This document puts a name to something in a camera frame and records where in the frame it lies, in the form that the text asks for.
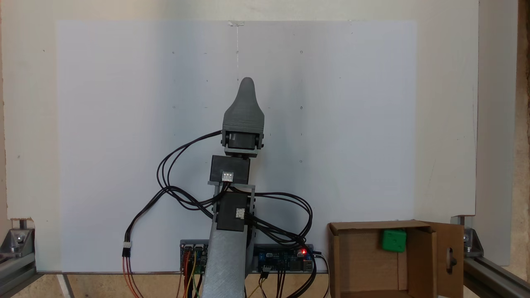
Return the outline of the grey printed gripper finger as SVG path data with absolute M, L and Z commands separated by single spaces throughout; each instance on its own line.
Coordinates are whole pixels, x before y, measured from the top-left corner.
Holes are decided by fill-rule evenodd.
M 236 98 L 225 112 L 225 120 L 263 120 L 252 78 L 245 77 L 240 82 Z

